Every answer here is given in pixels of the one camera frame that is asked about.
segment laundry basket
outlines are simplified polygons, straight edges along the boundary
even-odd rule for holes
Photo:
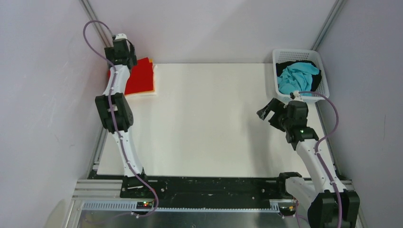
[[[274,70],[274,86],[276,89],[277,99],[287,103],[291,101],[290,95],[282,94],[278,90],[278,82],[277,82],[277,71],[276,71],[276,63],[284,63],[287,61],[297,61],[297,60],[308,60],[315,63],[316,67],[322,71],[322,80],[316,89],[315,92],[323,94],[325,97],[329,97],[329,88],[327,87],[325,70],[323,69],[322,60],[320,59],[319,53],[312,50],[304,50],[304,49],[274,49],[273,50],[273,70]],[[322,97],[312,95],[312,96],[304,96],[301,94],[302,99],[306,103],[315,103],[316,101],[323,100]]]

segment gray wall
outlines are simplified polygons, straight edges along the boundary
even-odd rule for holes
[[[340,126],[330,139],[370,228],[402,227],[403,1],[348,1],[319,49]],[[326,129],[332,108],[321,102]]]
[[[62,219],[88,166],[106,65],[86,21],[77,0],[0,3],[0,228]]]
[[[262,63],[272,61],[274,48],[311,48],[335,1],[90,2],[100,20],[129,37],[139,58],[158,63]]]

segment black cloth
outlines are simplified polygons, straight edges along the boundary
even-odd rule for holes
[[[283,70],[288,67],[289,65],[292,65],[294,63],[310,63],[312,64],[314,67],[316,67],[315,63],[313,63],[312,61],[308,61],[308,60],[299,60],[299,61],[288,61],[288,62],[284,62],[284,63],[276,63],[276,73],[277,73],[277,77],[280,77],[280,75],[283,73]],[[319,74],[317,75],[312,75],[312,87],[311,87],[311,91],[314,92],[317,90],[317,88],[319,87],[320,81],[322,81],[322,71],[319,70]]]

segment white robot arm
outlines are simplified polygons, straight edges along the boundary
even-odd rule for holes
[[[342,208],[340,227],[354,228],[360,199],[355,191],[347,191],[337,177],[333,164],[321,158],[320,146],[315,151],[319,138],[315,130],[307,126],[308,106],[298,92],[290,96],[293,100],[287,105],[273,98],[257,114],[264,120],[269,112],[274,112],[269,120],[270,125],[286,132],[286,140],[307,167],[313,186],[298,173],[289,172],[280,174],[279,189],[283,191],[281,193],[296,198],[307,209],[311,228],[338,227],[338,202]]]
[[[133,114],[124,95],[131,68],[136,65],[137,62],[134,55],[134,47],[132,44],[128,45],[127,42],[125,34],[117,34],[113,37],[114,46],[105,48],[106,58],[114,64],[114,67],[110,66],[111,76],[106,90],[102,96],[96,97],[95,102],[103,127],[108,129],[119,145],[125,176],[133,177],[135,174],[130,168],[132,168],[136,174],[141,175],[143,173],[143,166],[140,163],[134,147],[131,131]],[[113,120],[111,118],[112,110],[110,110],[108,105],[110,91],[112,91],[111,100],[119,133],[116,132],[113,126]]]

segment blue cloth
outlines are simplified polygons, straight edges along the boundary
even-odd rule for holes
[[[311,91],[312,75],[319,74],[319,69],[310,63],[294,63],[283,70],[277,78],[278,90],[282,94],[290,94],[296,90]]]

